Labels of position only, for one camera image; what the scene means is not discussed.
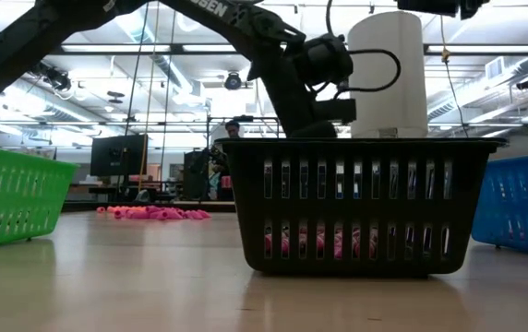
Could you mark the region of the person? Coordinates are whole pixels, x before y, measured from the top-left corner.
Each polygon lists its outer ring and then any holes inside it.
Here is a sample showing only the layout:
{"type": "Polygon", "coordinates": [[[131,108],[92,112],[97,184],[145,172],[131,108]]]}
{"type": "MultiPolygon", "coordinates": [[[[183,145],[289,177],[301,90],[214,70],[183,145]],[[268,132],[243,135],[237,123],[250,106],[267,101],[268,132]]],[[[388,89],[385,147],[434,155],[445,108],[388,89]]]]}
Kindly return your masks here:
{"type": "MultiPolygon", "coordinates": [[[[231,120],[227,122],[224,126],[227,135],[229,138],[239,138],[240,134],[240,124],[236,122],[236,120],[231,120]]],[[[212,147],[211,150],[211,158],[212,158],[212,170],[215,174],[219,176],[218,183],[216,185],[216,193],[217,193],[217,199],[219,201],[233,201],[234,200],[234,193],[233,188],[232,189],[222,189],[220,180],[222,176],[230,175],[229,171],[229,165],[227,162],[226,155],[221,152],[218,148],[212,147]]]]}

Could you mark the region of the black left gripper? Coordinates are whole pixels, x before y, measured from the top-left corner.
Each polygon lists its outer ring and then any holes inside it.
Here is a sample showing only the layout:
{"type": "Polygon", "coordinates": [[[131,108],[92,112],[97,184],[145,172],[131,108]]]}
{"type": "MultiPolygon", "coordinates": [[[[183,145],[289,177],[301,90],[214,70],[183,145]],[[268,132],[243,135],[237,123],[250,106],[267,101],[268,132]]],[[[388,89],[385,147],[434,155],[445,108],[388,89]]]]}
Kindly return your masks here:
{"type": "Polygon", "coordinates": [[[263,62],[263,84],[287,137],[336,137],[333,122],[356,119],[353,99],[316,101],[287,59],[263,62]]]}

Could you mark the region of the black plastic basket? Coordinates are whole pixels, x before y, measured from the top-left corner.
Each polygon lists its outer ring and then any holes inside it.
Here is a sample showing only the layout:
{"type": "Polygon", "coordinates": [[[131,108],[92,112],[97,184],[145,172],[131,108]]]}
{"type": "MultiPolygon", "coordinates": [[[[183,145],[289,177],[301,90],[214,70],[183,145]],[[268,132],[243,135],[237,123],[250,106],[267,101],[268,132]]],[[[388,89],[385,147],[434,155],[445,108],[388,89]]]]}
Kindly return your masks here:
{"type": "Polygon", "coordinates": [[[225,138],[246,262],[259,272],[449,274],[500,138],[225,138]]]}

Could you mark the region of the round black ceiling spotlight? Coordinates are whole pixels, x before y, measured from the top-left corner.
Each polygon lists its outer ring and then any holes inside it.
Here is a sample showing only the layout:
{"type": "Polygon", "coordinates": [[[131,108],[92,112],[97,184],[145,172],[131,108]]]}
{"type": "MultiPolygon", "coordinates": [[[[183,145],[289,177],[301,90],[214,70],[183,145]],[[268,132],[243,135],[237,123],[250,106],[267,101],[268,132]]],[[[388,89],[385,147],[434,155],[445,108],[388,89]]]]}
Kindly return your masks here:
{"type": "Polygon", "coordinates": [[[228,90],[238,90],[242,88],[243,81],[238,72],[229,72],[223,86],[228,90]]]}

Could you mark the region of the blue plastic basket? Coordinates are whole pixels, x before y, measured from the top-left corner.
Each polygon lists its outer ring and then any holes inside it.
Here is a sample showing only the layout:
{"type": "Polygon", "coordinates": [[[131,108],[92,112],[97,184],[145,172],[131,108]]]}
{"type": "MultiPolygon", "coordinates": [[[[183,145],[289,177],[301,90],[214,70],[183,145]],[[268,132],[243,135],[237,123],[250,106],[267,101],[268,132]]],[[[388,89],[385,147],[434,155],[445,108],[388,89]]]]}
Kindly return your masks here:
{"type": "Polygon", "coordinates": [[[486,165],[472,238],[528,253],[528,156],[486,165]]]}

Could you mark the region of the white shade wooden table lamp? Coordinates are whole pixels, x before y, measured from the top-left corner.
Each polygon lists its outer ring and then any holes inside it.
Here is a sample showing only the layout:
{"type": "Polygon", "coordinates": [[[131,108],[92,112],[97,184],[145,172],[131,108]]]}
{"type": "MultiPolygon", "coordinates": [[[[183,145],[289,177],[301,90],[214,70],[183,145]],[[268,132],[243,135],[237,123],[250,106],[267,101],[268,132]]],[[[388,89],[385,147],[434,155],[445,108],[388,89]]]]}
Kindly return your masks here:
{"type": "Polygon", "coordinates": [[[376,14],[356,23],[347,35],[352,50],[384,49],[400,63],[383,54],[355,54],[349,85],[377,88],[399,78],[379,92],[354,92],[356,119],[353,138],[412,138],[427,134],[426,83],[421,19],[411,13],[393,11],[376,14]]]}

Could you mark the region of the green plastic basket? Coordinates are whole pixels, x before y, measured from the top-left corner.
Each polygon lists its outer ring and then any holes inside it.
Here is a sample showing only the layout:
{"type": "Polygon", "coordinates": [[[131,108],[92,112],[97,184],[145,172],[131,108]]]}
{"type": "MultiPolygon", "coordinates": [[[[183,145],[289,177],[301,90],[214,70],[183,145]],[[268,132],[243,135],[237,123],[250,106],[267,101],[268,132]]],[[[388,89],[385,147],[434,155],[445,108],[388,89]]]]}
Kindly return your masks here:
{"type": "Polygon", "coordinates": [[[77,168],[0,149],[0,243],[52,233],[77,168]]]}

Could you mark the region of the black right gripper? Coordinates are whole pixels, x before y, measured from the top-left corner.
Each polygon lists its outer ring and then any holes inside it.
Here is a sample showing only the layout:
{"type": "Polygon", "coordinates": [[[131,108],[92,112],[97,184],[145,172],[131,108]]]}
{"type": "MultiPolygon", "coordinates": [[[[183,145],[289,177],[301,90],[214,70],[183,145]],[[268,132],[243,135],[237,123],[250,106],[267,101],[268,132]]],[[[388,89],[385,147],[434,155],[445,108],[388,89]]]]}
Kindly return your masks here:
{"type": "Polygon", "coordinates": [[[472,18],[490,0],[394,0],[400,10],[427,13],[461,20],[472,18]]]}

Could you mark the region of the black background monitor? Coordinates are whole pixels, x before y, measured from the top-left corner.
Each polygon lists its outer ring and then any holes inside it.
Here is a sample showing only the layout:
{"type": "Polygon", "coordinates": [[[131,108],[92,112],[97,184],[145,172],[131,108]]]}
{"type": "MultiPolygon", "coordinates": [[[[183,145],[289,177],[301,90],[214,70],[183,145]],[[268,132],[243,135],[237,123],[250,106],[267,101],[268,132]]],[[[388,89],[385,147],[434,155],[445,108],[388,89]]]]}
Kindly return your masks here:
{"type": "Polygon", "coordinates": [[[142,175],[147,171],[147,135],[94,138],[90,175],[142,175]]]}

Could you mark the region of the black computer cabinet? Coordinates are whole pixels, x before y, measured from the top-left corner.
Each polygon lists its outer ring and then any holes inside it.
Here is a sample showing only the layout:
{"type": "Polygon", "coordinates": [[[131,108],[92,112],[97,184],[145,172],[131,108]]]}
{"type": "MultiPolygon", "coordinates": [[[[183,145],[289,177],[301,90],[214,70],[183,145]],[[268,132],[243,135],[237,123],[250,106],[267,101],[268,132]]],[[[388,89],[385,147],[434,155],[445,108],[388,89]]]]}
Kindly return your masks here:
{"type": "Polygon", "coordinates": [[[187,200],[209,199],[209,160],[206,148],[184,155],[183,195],[187,200]]]}

